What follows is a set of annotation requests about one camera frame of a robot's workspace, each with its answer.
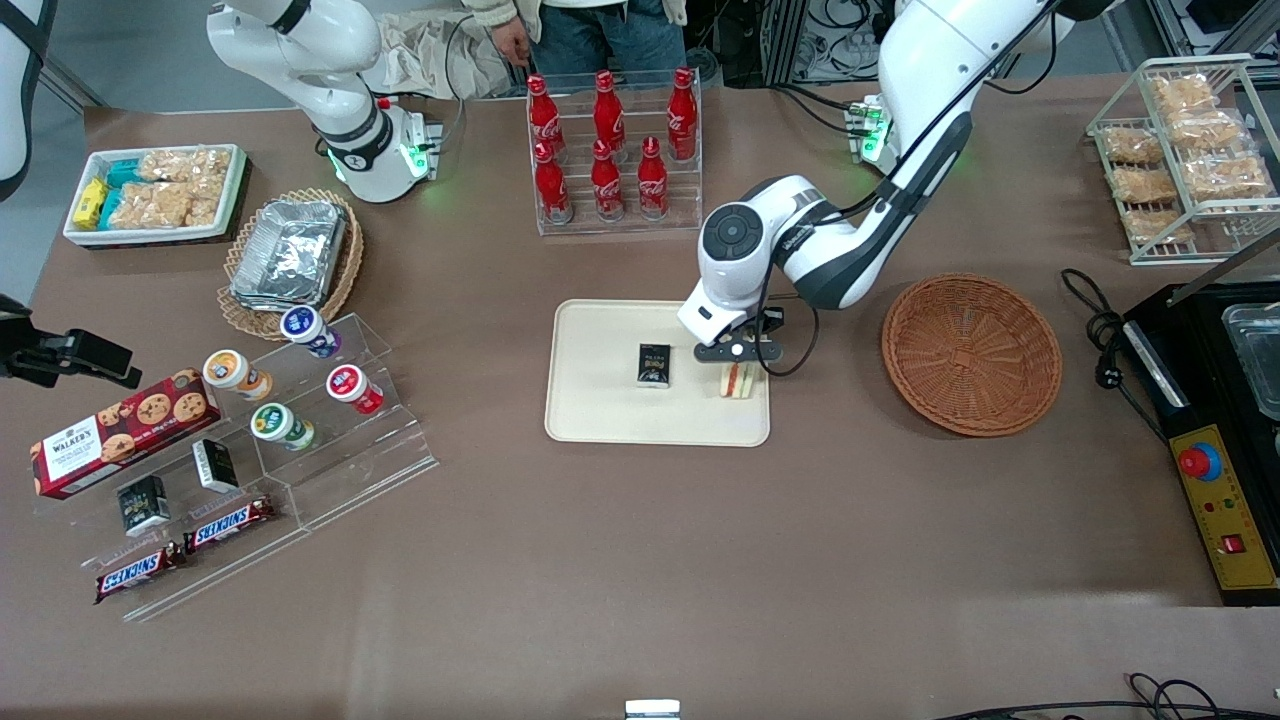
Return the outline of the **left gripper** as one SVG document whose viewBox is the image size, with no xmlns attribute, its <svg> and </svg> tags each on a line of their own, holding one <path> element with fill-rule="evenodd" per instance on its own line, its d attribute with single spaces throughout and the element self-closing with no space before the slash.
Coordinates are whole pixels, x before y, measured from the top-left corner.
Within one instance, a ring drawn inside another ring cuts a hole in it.
<svg viewBox="0 0 1280 720">
<path fill-rule="evenodd" d="M 678 310 L 678 320 L 695 338 L 698 363 L 718 364 L 719 378 L 728 378 L 731 363 L 750 363 L 751 378 L 765 377 L 765 365 L 781 360 L 783 347 L 772 334 L 785 324 L 781 306 L 748 310 L 714 305 L 703 290 L 695 290 Z"/>
</svg>

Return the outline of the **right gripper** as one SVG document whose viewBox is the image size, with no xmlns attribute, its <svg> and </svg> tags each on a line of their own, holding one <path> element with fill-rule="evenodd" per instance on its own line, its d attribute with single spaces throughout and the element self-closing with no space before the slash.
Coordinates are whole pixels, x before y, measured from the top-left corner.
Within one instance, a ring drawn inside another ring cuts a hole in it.
<svg viewBox="0 0 1280 720">
<path fill-rule="evenodd" d="M 32 311 L 15 299 L 1 296 L 1 375 L 54 388 L 63 373 L 91 375 L 137 389 L 142 372 L 133 366 L 133 351 L 93 333 L 58 334 L 41 331 Z"/>
</svg>

